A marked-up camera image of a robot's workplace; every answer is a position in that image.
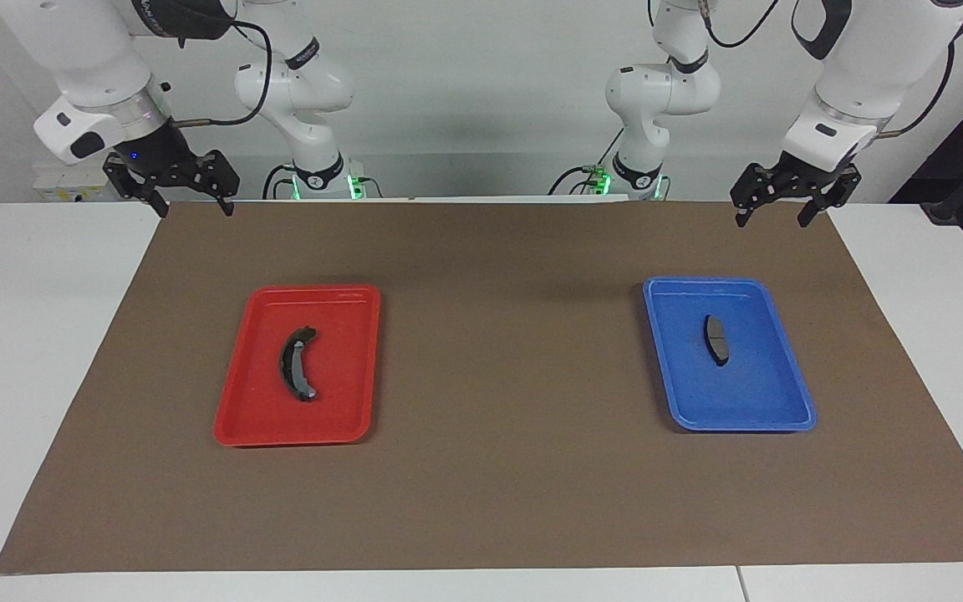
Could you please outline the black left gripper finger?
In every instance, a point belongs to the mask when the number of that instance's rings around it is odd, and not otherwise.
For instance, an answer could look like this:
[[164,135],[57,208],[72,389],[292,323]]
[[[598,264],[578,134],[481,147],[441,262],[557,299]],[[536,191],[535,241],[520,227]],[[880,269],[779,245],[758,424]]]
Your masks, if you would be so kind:
[[760,164],[751,163],[738,176],[730,190],[730,198],[735,207],[737,227],[745,228],[757,209],[775,201],[772,172]]
[[818,186],[810,186],[809,201],[797,216],[799,226],[806,228],[818,214],[825,213],[830,208],[843,207],[860,182],[859,168],[856,165],[848,165],[840,172],[837,179],[827,186],[826,191],[821,191]]

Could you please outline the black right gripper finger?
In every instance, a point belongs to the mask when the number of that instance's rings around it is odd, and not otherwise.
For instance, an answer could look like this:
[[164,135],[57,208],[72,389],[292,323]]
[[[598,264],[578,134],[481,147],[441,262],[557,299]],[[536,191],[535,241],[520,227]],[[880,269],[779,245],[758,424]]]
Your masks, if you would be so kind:
[[126,201],[145,203],[159,218],[168,217],[171,206],[157,190],[157,186],[153,181],[137,180],[119,154],[106,156],[103,161],[103,172],[120,197]]
[[213,198],[226,217],[232,217],[236,209],[231,198],[237,194],[239,186],[240,176],[219,150],[196,157],[192,190]]

